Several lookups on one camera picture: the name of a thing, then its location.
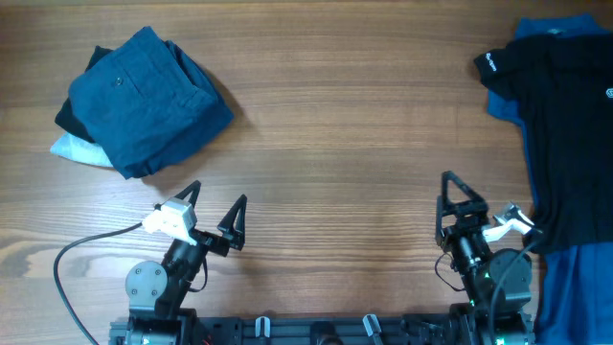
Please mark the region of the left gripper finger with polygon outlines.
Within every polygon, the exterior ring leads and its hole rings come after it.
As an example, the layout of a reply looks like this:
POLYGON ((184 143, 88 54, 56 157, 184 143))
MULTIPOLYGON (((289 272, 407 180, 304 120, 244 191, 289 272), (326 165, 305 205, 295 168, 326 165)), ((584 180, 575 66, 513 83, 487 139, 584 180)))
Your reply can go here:
POLYGON ((188 208, 195 208, 195 204, 198 200, 198 195, 201 189, 201 182, 195 180, 184 190, 169 198, 164 203, 156 203, 154 205, 155 210, 162 210, 163 208, 170 208, 173 210, 187 210, 188 208))
POLYGON ((246 206, 247 196, 241 195, 217 226, 222 238, 231 248, 238 251, 241 251, 245 245, 246 206))

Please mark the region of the black polo shirt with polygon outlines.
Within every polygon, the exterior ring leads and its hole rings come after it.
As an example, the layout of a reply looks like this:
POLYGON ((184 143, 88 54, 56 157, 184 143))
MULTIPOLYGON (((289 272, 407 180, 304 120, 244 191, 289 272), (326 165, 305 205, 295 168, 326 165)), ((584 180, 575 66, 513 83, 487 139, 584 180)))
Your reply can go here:
POLYGON ((517 103, 536 193, 534 252, 612 240, 612 36, 529 36, 475 58, 517 103))

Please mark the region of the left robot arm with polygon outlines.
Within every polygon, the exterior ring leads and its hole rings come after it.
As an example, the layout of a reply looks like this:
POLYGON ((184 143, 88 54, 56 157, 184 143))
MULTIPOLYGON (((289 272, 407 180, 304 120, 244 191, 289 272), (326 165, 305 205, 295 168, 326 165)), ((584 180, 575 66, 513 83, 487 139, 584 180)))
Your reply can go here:
POLYGON ((129 315, 110 324, 109 342, 116 345, 211 344, 213 337, 194 309, 181 307, 186 296, 199 292, 196 275, 208 272, 207 255, 225 257, 245 245, 247 196, 241 195, 217 226, 218 234, 195 228, 195 203, 201 183, 193 182, 177 195, 154 206, 142 226, 162 232, 172 243, 159 263, 144 261, 125 278, 129 315))

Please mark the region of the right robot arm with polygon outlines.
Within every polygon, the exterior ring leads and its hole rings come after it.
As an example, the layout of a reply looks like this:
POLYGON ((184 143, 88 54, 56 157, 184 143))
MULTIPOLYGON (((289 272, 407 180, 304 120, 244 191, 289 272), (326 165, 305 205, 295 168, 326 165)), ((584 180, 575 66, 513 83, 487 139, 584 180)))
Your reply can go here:
POLYGON ((528 245, 490 250, 510 231, 528 235, 534 223, 509 203, 490 223, 488 204, 452 171, 442 173, 437 197, 435 240, 460 275, 468 301, 449 308, 444 344, 532 344, 531 317, 523 308, 532 299, 532 259, 528 245))

